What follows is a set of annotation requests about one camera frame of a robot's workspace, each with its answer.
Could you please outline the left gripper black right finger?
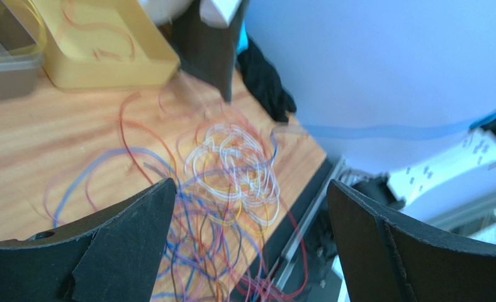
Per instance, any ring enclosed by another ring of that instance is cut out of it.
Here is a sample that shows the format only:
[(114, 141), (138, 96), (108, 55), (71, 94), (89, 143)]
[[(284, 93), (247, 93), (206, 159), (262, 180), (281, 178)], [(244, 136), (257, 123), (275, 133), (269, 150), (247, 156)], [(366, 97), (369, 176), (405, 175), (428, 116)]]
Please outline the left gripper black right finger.
[(351, 301), (496, 301), (496, 245), (430, 226), (336, 180), (327, 202)]

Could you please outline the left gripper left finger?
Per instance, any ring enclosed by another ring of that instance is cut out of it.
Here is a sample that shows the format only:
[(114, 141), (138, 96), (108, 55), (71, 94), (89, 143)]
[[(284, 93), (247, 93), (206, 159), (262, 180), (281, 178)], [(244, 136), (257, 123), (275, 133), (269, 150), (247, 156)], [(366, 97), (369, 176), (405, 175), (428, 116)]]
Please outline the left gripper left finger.
[(149, 301), (175, 198), (164, 179), (27, 240), (0, 242), (0, 301)]

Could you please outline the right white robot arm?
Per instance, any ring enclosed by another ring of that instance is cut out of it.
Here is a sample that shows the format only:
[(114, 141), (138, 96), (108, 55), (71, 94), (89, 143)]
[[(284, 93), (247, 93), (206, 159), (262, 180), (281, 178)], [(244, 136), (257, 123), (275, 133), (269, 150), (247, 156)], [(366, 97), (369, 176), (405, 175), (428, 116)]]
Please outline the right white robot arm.
[(395, 210), (478, 168), (496, 168), (496, 111), (472, 123), (459, 144), (422, 162), (359, 181), (352, 188)]

